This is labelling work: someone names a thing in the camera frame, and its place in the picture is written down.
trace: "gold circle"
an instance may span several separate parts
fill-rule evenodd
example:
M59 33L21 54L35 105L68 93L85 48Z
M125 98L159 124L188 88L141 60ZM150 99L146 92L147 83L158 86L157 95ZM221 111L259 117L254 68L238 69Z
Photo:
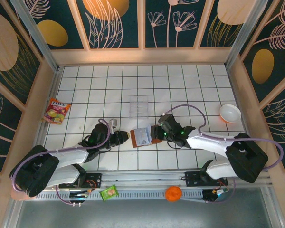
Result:
M255 0L219 0L218 18L228 25L243 24Z
M262 84L267 81L274 69L274 64L275 58L269 50L259 50L252 61L253 80L258 84Z
M82 2L89 13L100 20L108 20L109 14L111 14L109 5L112 7L112 10L114 8L117 10L120 17L129 9L129 0L82 0Z
M53 20L43 20L37 24L45 41L55 47L61 47L67 44L67 31Z
M17 33L8 20L0 14L0 70L10 70L18 58Z

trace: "orange toy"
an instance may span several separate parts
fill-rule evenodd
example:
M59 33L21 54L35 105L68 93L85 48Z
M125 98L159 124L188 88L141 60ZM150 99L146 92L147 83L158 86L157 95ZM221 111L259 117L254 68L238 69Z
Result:
M169 202L176 202L182 196L182 191L179 187L172 186L166 190L166 199Z

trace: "plastic bag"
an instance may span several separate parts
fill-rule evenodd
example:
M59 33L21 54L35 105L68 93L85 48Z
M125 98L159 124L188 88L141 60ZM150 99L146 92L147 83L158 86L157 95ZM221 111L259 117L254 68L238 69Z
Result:
M65 104L55 98L51 98L43 119L51 124L61 125L70 107L70 104Z

